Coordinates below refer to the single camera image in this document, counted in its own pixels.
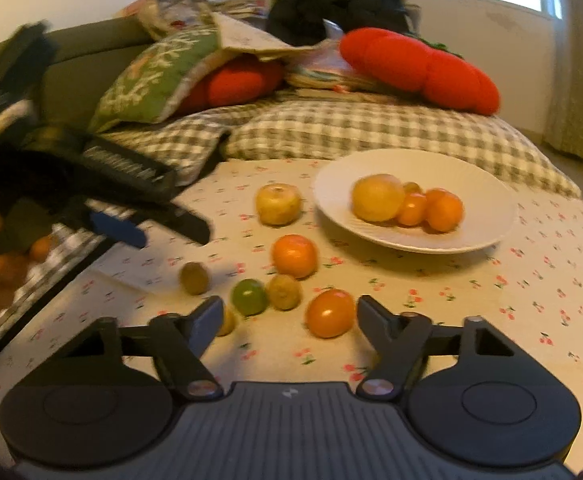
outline metal screw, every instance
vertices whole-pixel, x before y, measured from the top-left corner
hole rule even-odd
[[[187,393],[192,397],[211,397],[218,391],[218,385],[210,380],[201,379],[187,384]]]
[[[369,379],[363,383],[363,392],[374,397],[383,397],[394,391],[394,385],[386,379]]]

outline tablecloth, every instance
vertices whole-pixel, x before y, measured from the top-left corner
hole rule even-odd
[[[235,380],[347,381],[355,387],[374,352],[358,329],[335,340],[312,337],[303,326],[308,300],[330,287],[354,297],[370,294],[394,313],[414,310],[434,322],[461,325],[480,314],[546,366],[569,387],[583,412],[583,202],[512,186],[519,222],[498,246],[474,253],[412,254],[360,239],[315,209],[311,183],[326,161],[273,160],[221,164],[178,199],[213,219],[206,246],[144,226],[148,247],[116,246],[72,282],[25,327],[0,355],[0,400],[26,375],[90,321],[116,316],[123,326],[144,324],[165,312],[186,314],[202,300],[187,296],[178,271],[188,261],[212,273],[209,294],[224,300],[243,278],[266,281],[275,271],[271,244],[302,234],[319,249],[319,270],[302,282],[303,305],[268,309],[242,319],[214,340],[203,362],[225,388]],[[304,196],[303,216],[284,228],[259,224],[254,194],[262,185],[287,182]],[[148,358],[126,358],[153,374]],[[434,358],[431,369],[453,365]],[[0,434],[0,460],[10,463]],[[566,464],[583,468],[583,424]]]

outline green embroidered pillow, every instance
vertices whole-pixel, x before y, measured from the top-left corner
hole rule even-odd
[[[205,77],[239,53],[222,50],[213,25],[187,28],[154,43],[137,57],[98,102],[89,128],[118,123],[160,123]]]

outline ribbed gray panel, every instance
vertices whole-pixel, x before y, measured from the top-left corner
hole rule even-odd
[[[185,410],[143,456],[90,472],[21,463],[30,480],[570,480],[562,465],[487,473],[446,463],[420,444],[388,404],[344,383],[238,383],[232,394]]]

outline white plate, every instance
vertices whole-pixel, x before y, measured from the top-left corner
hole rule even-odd
[[[389,173],[427,190],[443,187],[460,197],[465,218],[446,234],[420,227],[383,227],[351,212],[351,188],[361,177]],[[513,192],[487,171],[458,158],[420,150],[369,150],[345,156],[324,167],[314,181],[316,205],[332,221],[367,240],[414,253],[466,253],[505,238],[516,222]]]

